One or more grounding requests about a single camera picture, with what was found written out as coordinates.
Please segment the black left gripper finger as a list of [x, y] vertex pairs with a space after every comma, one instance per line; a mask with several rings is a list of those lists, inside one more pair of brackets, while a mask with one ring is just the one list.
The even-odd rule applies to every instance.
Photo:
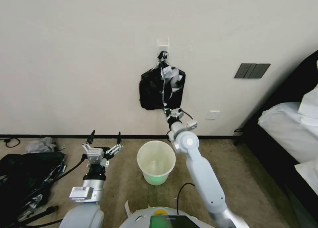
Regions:
[[105, 159], [107, 161], [112, 159], [123, 148], [123, 145], [122, 145], [121, 142], [122, 142], [122, 140], [121, 140], [121, 132], [119, 132], [118, 136], [117, 136], [117, 144], [114, 145], [111, 148], [106, 149]]
[[82, 147], [86, 153], [88, 153], [89, 150], [91, 149], [90, 145], [92, 145], [92, 143], [93, 143], [94, 136], [95, 136], [95, 130], [93, 130], [92, 133], [88, 136], [86, 142], [82, 143]]

